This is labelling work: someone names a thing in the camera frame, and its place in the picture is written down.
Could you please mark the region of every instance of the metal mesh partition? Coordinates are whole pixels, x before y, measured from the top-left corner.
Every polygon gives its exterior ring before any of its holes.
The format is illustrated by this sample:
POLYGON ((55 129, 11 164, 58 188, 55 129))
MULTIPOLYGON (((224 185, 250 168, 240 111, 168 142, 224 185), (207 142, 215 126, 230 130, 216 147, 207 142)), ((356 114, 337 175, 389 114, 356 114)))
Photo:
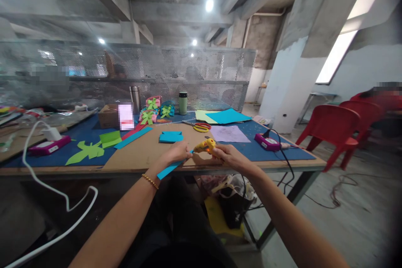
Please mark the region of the metal mesh partition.
POLYGON ((177 104, 179 91, 187 91, 190 110, 231 106, 240 111, 255 55, 250 49, 0 42, 0 103, 101 107, 130 101, 129 87, 135 85, 140 88, 143 104, 152 95, 177 104))

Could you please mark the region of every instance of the person's left hand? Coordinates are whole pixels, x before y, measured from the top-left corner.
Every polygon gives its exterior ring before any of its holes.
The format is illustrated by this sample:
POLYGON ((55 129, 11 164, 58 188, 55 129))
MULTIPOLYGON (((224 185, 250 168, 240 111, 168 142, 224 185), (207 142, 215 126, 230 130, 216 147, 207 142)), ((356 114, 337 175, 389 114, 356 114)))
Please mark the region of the person's left hand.
POLYGON ((191 158, 193 154, 190 153, 190 149, 188 147, 188 142, 180 141, 172 144, 170 149, 165 152, 161 158, 168 161, 169 164, 172 164, 177 161, 183 161, 185 159, 191 158))

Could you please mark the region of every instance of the green water bottle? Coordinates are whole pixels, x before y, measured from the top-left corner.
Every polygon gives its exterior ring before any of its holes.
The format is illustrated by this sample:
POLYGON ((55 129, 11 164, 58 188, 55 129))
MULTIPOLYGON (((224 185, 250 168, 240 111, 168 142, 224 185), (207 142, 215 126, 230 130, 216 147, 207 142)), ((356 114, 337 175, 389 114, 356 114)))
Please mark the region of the green water bottle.
POLYGON ((180 115, 187 114, 187 92, 186 91, 179 92, 179 114, 180 115))

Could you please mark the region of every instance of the red scissors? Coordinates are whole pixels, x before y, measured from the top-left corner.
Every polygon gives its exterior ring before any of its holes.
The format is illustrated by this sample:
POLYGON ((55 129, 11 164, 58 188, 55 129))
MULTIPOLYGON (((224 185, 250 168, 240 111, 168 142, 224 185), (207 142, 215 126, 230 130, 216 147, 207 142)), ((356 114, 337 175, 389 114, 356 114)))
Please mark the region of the red scissors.
POLYGON ((193 124, 193 123, 188 122, 188 121, 183 121, 183 123, 188 124, 190 126, 193 126, 194 130, 196 130, 197 132, 206 133, 209 130, 211 130, 211 125, 210 124, 206 124, 206 123, 193 124))

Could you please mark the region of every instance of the hand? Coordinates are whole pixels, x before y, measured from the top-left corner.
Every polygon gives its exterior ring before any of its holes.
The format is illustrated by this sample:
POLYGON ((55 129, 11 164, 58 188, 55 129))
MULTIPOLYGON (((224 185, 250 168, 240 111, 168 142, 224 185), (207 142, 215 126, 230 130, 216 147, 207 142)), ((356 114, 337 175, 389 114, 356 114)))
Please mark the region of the hand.
POLYGON ((188 147, 188 142, 180 141, 172 144, 170 149, 165 152, 161 158, 168 161, 169 164, 172 164, 177 161, 183 161, 188 158, 191 158, 193 154, 190 153, 190 149, 188 147))
POLYGON ((231 144, 217 144, 212 153, 241 174, 249 175, 254 170, 260 170, 231 144))

